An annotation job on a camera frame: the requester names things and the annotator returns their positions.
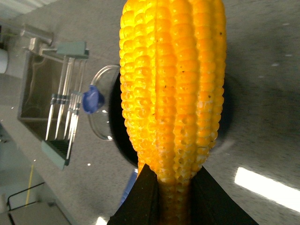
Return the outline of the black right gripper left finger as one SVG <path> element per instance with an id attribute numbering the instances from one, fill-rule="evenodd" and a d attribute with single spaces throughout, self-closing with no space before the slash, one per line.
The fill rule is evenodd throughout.
<path id="1" fill-rule="evenodd" d="M 157 225 L 159 221 L 158 181 L 145 165 L 126 200 L 107 222 L 109 225 Z"/>

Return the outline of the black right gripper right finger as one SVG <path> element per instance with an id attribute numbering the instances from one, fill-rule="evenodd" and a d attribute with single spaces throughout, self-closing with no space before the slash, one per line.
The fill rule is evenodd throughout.
<path id="1" fill-rule="evenodd" d="M 192 225 L 256 225 L 202 167 L 191 180 Z"/>

